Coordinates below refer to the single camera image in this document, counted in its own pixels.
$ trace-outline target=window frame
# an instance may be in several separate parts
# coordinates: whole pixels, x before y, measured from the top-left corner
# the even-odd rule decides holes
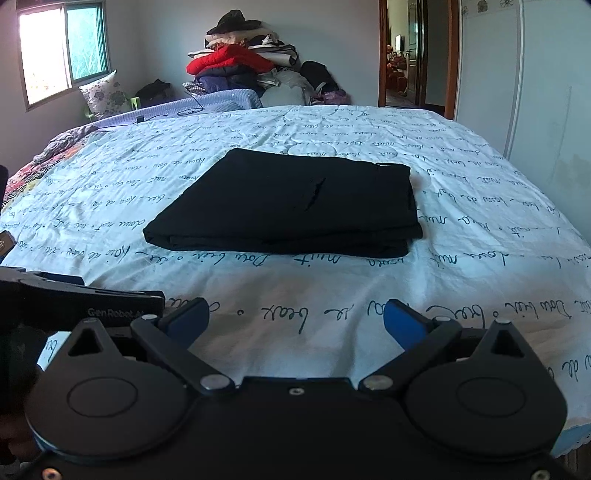
[[[100,12],[102,14],[102,32],[100,32],[103,36],[103,41],[105,45],[105,63],[106,63],[106,70],[94,75],[90,75],[78,80],[74,80],[74,75],[72,72],[72,63],[70,58],[70,39],[68,36],[68,9],[79,9],[79,8],[88,8],[88,7],[99,7]],[[32,13],[39,13],[45,12],[48,10],[55,10],[56,8],[63,9],[63,18],[64,18],[64,61],[66,64],[66,72],[68,74],[68,88],[62,90],[61,92],[54,93],[49,97],[44,98],[43,100],[39,100],[35,103],[29,103],[29,96],[27,92],[27,83],[25,81],[25,69],[22,61],[22,46],[21,46],[21,33],[20,33],[20,16],[22,14],[32,14]],[[41,105],[45,105],[52,100],[60,98],[62,96],[67,95],[68,93],[75,92],[78,90],[78,87],[81,85],[87,85],[88,83],[92,83],[95,80],[105,77],[111,72],[111,52],[109,49],[109,34],[107,28],[107,13],[106,13],[106,1],[105,0],[79,0],[75,2],[69,1],[56,1],[50,5],[42,5],[40,7],[32,7],[27,8],[25,10],[21,10],[17,12],[17,44],[18,44],[18,67],[21,74],[21,85],[22,85],[22,95],[25,100],[25,108],[26,111],[29,112]]]

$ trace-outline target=pile of clothes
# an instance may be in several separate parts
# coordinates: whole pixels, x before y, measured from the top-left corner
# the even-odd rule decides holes
[[[296,48],[261,25],[260,20],[246,20],[240,10],[224,15],[207,32],[205,49],[189,53],[187,73],[194,80],[184,83],[185,89],[193,96],[250,89],[264,106],[349,102],[324,65],[305,62],[300,70]],[[317,74],[316,66],[324,69],[329,81]]]

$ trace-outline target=white wardrobe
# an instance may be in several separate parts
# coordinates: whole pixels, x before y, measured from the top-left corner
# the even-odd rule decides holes
[[[591,242],[591,5],[462,0],[456,120]]]

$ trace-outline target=black bag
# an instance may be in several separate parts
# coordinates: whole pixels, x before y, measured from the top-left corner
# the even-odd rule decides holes
[[[305,61],[301,66],[300,75],[306,78],[308,82],[314,87],[317,93],[334,92],[340,90],[339,84],[326,69],[326,65],[322,65],[317,61]],[[325,85],[318,92],[318,86],[322,83]]]
[[[163,100],[173,96],[170,87],[170,83],[156,79],[156,81],[143,87],[138,93],[135,94],[135,96],[139,97],[142,108],[158,105],[159,103],[162,103]]]

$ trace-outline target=doorway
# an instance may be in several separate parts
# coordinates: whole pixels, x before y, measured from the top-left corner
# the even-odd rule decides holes
[[[379,0],[378,106],[455,116],[458,0]]]

